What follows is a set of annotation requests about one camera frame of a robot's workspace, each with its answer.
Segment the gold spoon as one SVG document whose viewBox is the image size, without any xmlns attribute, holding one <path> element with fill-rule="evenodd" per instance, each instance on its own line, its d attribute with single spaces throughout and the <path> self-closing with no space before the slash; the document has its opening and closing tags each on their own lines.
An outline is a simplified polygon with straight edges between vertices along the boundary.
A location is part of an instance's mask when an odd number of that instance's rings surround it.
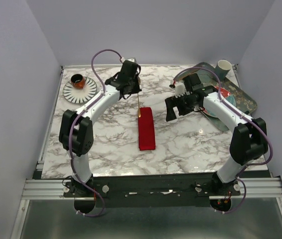
<svg viewBox="0 0 282 239">
<path fill-rule="evenodd" d="M 141 87 L 140 87 L 141 80 L 140 80 L 139 76 L 137 77 L 137 79 L 138 79 L 138 85 L 139 85 L 139 91 L 138 91 L 138 93 L 137 93 L 137 100 L 138 100 L 138 118 L 140 118 L 140 117 L 141 117 L 141 108 L 140 108 L 140 97 L 139 97 L 139 93 L 140 93 L 140 91 L 141 91 Z"/>
</svg>

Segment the red cloth napkin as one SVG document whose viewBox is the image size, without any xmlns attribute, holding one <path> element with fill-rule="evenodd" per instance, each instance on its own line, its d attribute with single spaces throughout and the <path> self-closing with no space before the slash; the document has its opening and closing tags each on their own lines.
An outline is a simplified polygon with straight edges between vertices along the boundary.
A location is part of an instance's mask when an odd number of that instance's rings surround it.
<svg viewBox="0 0 282 239">
<path fill-rule="evenodd" d="M 140 108 L 138 117 L 139 150 L 155 150 L 155 131 L 152 110 L 150 107 Z"/>
</svg>

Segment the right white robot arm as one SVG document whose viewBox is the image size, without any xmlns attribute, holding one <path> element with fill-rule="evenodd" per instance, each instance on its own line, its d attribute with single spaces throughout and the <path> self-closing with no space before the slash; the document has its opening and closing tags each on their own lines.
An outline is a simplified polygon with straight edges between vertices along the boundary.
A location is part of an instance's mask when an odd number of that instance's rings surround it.
<svg viewBox="0 0 282 239">
<path fill-rule="evenodd" d="M 197 74 L 188 75 L 176 84 L 175 95 L 165 99 L 166 121 L 185 116 L 196 108 L 210 111 L 232 133 L 230 156 L 211 179 L 211 190 L 216 195 L 228 191 L 236 176 L 247 164 L 268 151 L 267 127 L 263 119 L 254 119 L 226 101 L 220 90 L 212 85 L 203 86 Z"/>
</svg>

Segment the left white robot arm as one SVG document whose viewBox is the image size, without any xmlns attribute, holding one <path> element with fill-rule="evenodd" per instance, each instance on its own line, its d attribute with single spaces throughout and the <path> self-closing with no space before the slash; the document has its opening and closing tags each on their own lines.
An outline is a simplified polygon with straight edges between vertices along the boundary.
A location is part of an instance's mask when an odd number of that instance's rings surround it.
<svg viewBox="0 0 282 239">
<path fill-rule="evenodd" d="M 121 99 L 128 99 L 141 91 L 139 74 L 141 66 L 135 58 L 123 62 L 121 69 L 103 83 L 103 88 L 84 106 L 62 116 L 59 141 L 70 156 L 75 191 L 82 197 L 96 192 L 89 180 L 88 152 L 94 142 L 93 126 L 97 119 Z"/>
</svg>

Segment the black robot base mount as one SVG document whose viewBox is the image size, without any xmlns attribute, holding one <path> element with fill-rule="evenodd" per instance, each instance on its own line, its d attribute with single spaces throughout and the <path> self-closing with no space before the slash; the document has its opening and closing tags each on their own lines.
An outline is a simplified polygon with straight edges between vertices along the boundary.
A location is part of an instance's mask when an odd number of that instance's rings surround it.
<svg viewBox="0 0 282 239">
<path fill-rule="evenodd" d="M 241 194 L 236 180 L 223 184 L 214 173 L 92 177 L 86 185 L 67 177 L 62 184 L 63 196 L 88 215 L 110 208 L 186 206 L 226 212 L 231 198 Z"/>
</svg>

